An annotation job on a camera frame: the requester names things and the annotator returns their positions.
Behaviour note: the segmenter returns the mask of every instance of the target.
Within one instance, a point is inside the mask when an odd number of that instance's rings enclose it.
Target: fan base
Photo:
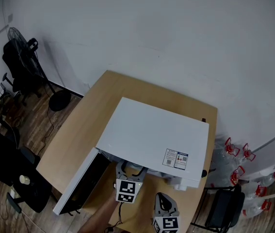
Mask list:
[[[62,90],[54,93],[49,101],[49,108],[52,111],[61,111],[70,102],[70,93],[68,91]]]

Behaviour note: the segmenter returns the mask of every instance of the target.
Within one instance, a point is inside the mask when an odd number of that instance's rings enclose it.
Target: white cup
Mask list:
[[[19,179],[20,179],[21,184],[30,184],[31,183],[30,178],[27,176],[20,175]]]

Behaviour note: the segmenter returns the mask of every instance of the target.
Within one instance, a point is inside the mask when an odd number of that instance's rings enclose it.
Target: human arm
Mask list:
[[[80,228],[78,233],[103,233],[108,227],[108,222],[119,203],[115,197],[116,192],[114,190],[105,203]]]

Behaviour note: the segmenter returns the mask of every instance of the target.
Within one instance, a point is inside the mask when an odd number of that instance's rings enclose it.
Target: floor fan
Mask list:
[[[26,41],[22,34],[16,28],[10,28],[8,32],[9,41],[11,41],[17,50],[20,60],[24,67],[32,74],[43,76],[48,86],[50,87],[53,95],[49,101],[49,108],[52,111],[60,111],[68,106],[70,102],[70,93],[65,90],[55,92],[45,72],[41,68],[36,50],[38,49],[38,42],[35,38]]]

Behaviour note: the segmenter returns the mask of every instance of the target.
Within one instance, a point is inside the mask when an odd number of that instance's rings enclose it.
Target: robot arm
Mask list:
[[[143,167],[138,174],[127,177],[125,172],[127,163],[128,161],[121,160],[116,166],[116,201],[134,203],[148,168]]]
[[[176,202],[164,193],[156,194],[155,215],[152,223],[156,233],[178,233],[180,225]]]

